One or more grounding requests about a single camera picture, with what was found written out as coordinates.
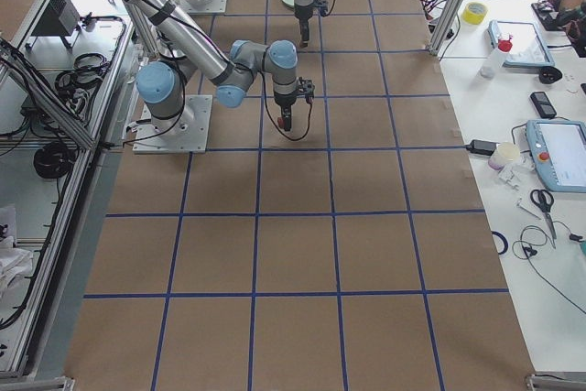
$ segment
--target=white cup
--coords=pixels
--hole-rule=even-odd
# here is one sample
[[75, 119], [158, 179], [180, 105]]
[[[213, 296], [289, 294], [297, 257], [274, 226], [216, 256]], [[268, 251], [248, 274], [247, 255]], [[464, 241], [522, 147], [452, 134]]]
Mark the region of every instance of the white cup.
[[496, 146], [493, 155], [488, 159], [488, 165], [492, 169], [503, 169], [506, 165], [512, 164], [521, 157], [519, 147], [510, 142], [502, 142]]

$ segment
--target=scissors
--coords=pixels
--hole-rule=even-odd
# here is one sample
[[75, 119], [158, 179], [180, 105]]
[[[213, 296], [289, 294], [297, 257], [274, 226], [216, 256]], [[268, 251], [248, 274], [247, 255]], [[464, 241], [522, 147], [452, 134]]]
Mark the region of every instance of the scissors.
[[531, 201], [543, 212], [549, 231], [551, 232], [551, 238], [554, 240], [558, 238], [556, 236], [556, 230], [553, 227], [551, 215], [549, 215], [554, 202], [553, 195], [548, 190], [532, 190]]

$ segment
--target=electronic equipment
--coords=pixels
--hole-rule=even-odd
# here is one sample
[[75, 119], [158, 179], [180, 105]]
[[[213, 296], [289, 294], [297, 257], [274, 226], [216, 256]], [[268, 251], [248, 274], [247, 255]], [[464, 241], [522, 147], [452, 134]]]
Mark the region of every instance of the electronic equipment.
[[505, 61], [505, 66], [512, 68], [541, 68], [554, 66], [555, 62], [535, 23], [506, 22], [491, 20], [488, 35], [493, 47], [502, 38], [513, 38], [513, 48]]
[[548, 190], [586, 192], [586, 125], [582, 121], [527, 121], [527, 143]]
[[558, 114], [545, 92], [533, 92], [529, 95], [529, 98], [542, 118], [553, 119]]
[[491, 156], [496, 150], [495, 142], [482, 141], [480, 139], [473, 139], [470, 144], [466, 146], [466, 149], [476, 155]]
[[33, 30], [33, 37], [67, 37], [73, 34], [80, 21], [71, 0], [49, 0], [40, 20]]

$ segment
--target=tablet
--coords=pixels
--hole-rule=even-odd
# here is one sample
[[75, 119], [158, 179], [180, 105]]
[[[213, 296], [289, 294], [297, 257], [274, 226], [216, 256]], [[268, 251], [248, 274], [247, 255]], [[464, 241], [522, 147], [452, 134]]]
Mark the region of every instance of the tablet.
[[541, 68], [555, 65], [548, 45], [541, 37], [535, 23], [491, 20], [488, 25], [488, 35], [493, 47], [496, 47], [500, 38], [513, 37], [513, 49], [506, 58], [505, 66]]
[[527, 122], [527, 142], [548, 190], [586, 192], [586, 125], [581, 121]]

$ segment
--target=red cap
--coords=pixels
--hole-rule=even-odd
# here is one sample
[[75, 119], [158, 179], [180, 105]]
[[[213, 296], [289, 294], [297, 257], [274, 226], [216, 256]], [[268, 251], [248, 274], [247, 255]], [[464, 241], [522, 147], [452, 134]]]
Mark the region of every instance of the red cap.
[[498, 48], [502, 52], [510, 52], [513, 48], [513, 42], [511, 41], [511, 38], [509, 37], [508, 40], [498, 40]]

